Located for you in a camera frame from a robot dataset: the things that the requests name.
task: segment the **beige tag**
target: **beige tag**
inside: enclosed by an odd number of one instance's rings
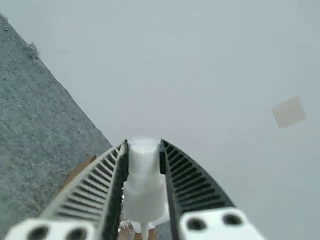
[[[272,112],[278,127],[281,129],[306,118],[305,110],[302,107],[298,96],[275,106],[272,109]]]

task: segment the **white wall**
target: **white wall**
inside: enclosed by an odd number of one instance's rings
[[[270,240],[318,235],[320,2],[0,0],[112,144],[160,136]],[[307,119],[279,129],[299,96]]]

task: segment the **white spray pump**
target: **white spray pump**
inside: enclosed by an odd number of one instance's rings
[[[140,223],[143,240],[148,239],[150,223],[162,219],[168,211],[166,182],[160,174],[159,147],[160,141],[154,139],[128,141],[130,161],[129,175],[123,183],[123,213],[132,222]]]

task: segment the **gray carpet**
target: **gray carpet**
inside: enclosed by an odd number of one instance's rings
[[[0,15],[0,238],[36,217],[72,168],[110,147],[35,46]],[[171,238],[169,224],[158,236]]]

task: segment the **mounting hole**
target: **mounting hole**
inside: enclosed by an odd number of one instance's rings
[[[28,234],[28,240],[42,240],[48,234],[49,228],[47,226],[38,226]]]
[[[66,236],[66,240],[85,240],[87,237],[87,232],[83,228],[76,228],[69,232]]]
[[[199,218],[191,218],[187,222],[187,227],[188,229],[195,230],[195,231],[200,231],[207,228],[205,222]]]
[[[235,214],[227,214],[223,217],[223,222],[226,225],[240,225],[242,224],[242,220]]]

